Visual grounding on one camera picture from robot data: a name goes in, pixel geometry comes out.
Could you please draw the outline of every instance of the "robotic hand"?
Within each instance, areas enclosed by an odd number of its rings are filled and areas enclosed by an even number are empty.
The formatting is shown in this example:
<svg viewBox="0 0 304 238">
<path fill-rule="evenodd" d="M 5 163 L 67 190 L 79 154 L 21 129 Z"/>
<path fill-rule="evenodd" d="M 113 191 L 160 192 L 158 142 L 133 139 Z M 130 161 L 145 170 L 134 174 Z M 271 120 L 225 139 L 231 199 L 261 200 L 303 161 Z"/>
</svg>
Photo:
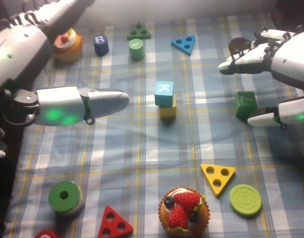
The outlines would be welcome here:
<svg viewBox="0 0 304 238">
<path fill-rule="evenodd" d="M 27 115 L 28 126 L 68 125 L 103 117 L 123 110 L 129 96 L 121 90 L 61 87 L 23 90 L 38 76 L 51 57 L 56 37 L 65 33 L 94 0 L 60 0 L 3 19 L 0 24 L 0 109 Z"/>
<path fill-rule="evenodd" d="M 231 57 L 219 65 L 222 74 L 256 74 L 268 71 L 280 82 L 304 90 L 304 32 L 258 29 L 252 42 L 234 38 L 229 43 Z M 304 96 L 280 102 L 278 107 L 253 113 L 247 122 L 254 126 L 297 124 L 304 121 Z"/>
</svg>

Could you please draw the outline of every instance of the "blue cylinder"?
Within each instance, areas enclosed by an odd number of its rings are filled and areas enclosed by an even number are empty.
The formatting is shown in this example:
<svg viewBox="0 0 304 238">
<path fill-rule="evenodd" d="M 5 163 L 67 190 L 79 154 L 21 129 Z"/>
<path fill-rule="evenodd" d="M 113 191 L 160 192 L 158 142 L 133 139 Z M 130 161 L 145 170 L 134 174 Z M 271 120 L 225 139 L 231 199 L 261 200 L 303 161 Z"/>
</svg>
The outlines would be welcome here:
<svg viewBox="0 0 304 238">
<path fill-rule="evenodd" d="M 98 56 L 104 56 L 109 52 L 108 38 L 105 35 L 98 35 L 93 38 L 93 46 Z"/>
</svg>

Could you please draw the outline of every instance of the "green cylinder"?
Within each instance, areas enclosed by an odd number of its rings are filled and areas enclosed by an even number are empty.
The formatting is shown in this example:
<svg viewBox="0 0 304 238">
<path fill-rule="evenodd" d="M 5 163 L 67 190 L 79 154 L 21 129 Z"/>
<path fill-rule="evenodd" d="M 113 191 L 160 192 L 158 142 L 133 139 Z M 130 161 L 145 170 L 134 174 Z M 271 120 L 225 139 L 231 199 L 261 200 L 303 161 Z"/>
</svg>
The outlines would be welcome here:
<svg viewBox="0 0 304 238">
<path fill-rule="evenodd" d="M 82 193 L 71 181 L 62 181 L 52 187 L 48 194 L 49 205 L 59 213 L 68 213 L 78 207 Z"/>
<path fill-rule="evenodd" d="M 132 60 L 139 61 L 144 58 L 144 43 L 140 39 L 133 39 L 128 43 Z"/>
</svg>

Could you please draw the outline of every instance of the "blueberry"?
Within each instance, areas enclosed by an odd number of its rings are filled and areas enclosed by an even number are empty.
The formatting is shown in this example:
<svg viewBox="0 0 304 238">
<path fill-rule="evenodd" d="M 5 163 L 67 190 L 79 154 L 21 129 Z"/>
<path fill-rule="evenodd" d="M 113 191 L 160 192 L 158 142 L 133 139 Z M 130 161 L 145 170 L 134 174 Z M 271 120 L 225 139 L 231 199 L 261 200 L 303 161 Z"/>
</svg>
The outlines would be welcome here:
<svg viewBox="0 0 304 238">
<path fill-rule="evenodd" d="M 190 212 L 189 216 L 188 216 L 188 220 L 192 223 L 196 223 L 199 220 L 199 215 L 198 212 Z"/>
<path fill-rule="evenodd" d="M 175 200 L 172 196 L 167 196 L 164 200 L 166 208 L 172 208 L 175 205 Z"/>
</svg>

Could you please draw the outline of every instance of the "light blue cube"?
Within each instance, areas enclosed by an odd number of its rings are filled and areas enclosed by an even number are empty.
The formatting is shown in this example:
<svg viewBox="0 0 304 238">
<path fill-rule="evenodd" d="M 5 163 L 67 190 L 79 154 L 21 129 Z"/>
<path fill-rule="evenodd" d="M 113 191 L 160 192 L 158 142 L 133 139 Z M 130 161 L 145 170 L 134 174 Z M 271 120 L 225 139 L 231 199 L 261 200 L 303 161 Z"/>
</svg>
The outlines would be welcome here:
<svg viewBox="0 0 304 238">
<path fill-rule="evenodd" d="M 174 96 L 174 82 L 157 81 L 154 95 L 156 106 L 172 107 Z"/>
</svg>

